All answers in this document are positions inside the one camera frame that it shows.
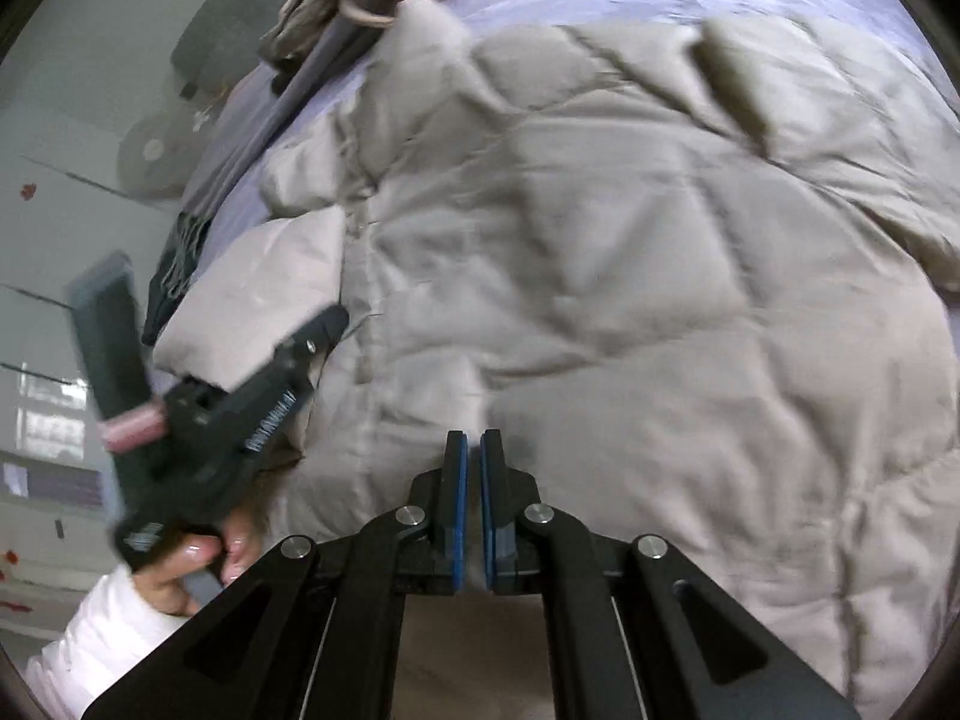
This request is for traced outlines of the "white sleeve left forearm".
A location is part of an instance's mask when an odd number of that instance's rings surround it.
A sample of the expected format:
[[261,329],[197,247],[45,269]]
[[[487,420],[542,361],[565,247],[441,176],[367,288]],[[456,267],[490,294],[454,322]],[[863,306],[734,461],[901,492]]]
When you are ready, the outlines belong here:
[[190,572],[178,557],[132,574],[99,578],[59,639],[28,661],[31,694],[50,718],[83,712],[174,634],[195,610],[179,582]]

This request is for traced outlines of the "person's left hand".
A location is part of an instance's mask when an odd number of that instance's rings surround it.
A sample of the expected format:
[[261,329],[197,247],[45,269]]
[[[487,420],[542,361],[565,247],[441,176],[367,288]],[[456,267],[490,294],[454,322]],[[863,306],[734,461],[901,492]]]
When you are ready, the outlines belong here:
[[218,527],[220,536],[187,535],[158,561],[132,574],[140,598],[158,613],[192,616],[200,610],[185,579],[220,566],[220,582],[235,582],[262,554],[262,533],[251,507],[238,507]]

